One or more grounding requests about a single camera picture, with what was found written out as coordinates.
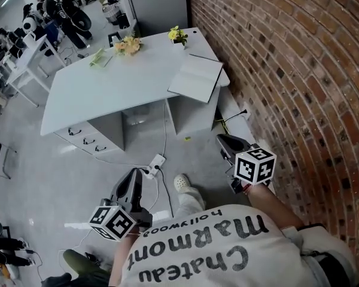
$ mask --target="office desk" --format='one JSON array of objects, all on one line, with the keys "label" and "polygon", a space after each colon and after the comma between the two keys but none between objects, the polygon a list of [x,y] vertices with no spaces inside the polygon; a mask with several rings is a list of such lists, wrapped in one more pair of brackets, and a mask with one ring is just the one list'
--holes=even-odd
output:
[{"label": "office desk", "polygon": [[[55,132],[86,151],[92,144],[91,154],[124,149],[121,111],[158,100],[166,101],[177,136],[210,130],[220,87],[230,81],[222,70],[208,104],[168,92],[189,53],[217,60],[198,28],[185,32],[188,43],[182,51],[176,51],[168,34],[161,33],[141,39],[143,46],[134,56],[113,57],[105,69],[90,67],[89,56],[58,71],[45,107],[41,135]],[[110,142],[106,142],[106,148],[106,144],[97,147],[102,151],[96,151],[95,145],[104,139],[100,134]]]},{"label": "office desk", "polygon": [[36,41],[36,46],[34,48],[27,48],[23,55],[19,59],[16,60],[16,68],[13,69],[12,73],[10,74],[10,77],[8,78],[6,84],[11,85],[16,91],[18,91],[25,99],[30,101],[33,105],[36,107],[38,106],[37,103],[35,103],[31,98],[29,98],[27,95],[25,95],[15,83],[15,80],[20,78],[21,75],[23,75],[25,72],[29,74],[29,76],[43,88],[47,92],[50,91],[49,87],[46,85],[45,81],[38,75],[37,70],[32,67],[32,62],[37,57],[37,54],[39,53],[40,48],[42,45],[46,44],[47,47],[52,51],[53,55],[57,58],[57,60],[60,62],[60,64],[65,67],[65,62],[62,60],[62,58],[59,56],[57,51],[53,48],[53,46],[50,44],[49,40],[47,39],[47,35],[42,36],[40,39]]}]

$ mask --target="white t-shirt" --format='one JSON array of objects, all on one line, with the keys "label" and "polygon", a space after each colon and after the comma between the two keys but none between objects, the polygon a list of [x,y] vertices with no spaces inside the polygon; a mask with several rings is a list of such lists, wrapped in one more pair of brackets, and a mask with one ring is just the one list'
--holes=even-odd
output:
[{"label": "white t-shirt", "polygon": [[323,227],[281,231],[255,208],[226,205],[146,231],[130,250],[121,286],[330,286],[317,258],[301,257],[313,251],[334,254],[354,280],[351,251]]}]

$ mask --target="desk drawer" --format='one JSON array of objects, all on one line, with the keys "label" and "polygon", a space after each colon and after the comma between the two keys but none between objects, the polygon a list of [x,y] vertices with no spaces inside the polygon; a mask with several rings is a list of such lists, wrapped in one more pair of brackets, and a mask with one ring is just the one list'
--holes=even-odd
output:
[{"label": "desk drawer", "polygon": [[72,143],[93,155],[118,149],[114,143],[99,132],[77,138]]},{"label": "desk drawer", "polygon": [[96,133],[97,130],[92,127],[88,122],[78,123],[71,127],[56,132],[57,135],[73,143],[78,138],[83,138],[87,135]]}]

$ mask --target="white shoe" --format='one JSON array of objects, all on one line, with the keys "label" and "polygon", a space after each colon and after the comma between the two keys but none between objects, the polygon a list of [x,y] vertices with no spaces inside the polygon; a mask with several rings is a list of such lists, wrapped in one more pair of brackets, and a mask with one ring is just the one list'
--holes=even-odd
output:
[{"label": "white shoe", "polygon": [[28,266],[34,266],[36,265],[36,262],[32,259],[32,258],[27,258],[27,260],[29,261],[29,265]]},{"label": "white shoe", "polygon": [[19,237],[17,240],[23,243],[23,249],[29,249],[29,243],[26,242],[23,237]]},{"label": "white shoe", "polygon": [[191,188],[191,185],[186,175],[177,175],[174,178],[174,187],[179,193],[184,193]]}]

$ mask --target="brick wall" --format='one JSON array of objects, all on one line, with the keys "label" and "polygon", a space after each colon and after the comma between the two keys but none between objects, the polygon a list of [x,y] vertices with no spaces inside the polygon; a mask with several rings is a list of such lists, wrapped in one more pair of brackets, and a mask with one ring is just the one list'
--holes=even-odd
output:
[{"label": "brick wall", "polygon": [[346,241],[359,267],[359,0],[191,0],[277,195]]}]

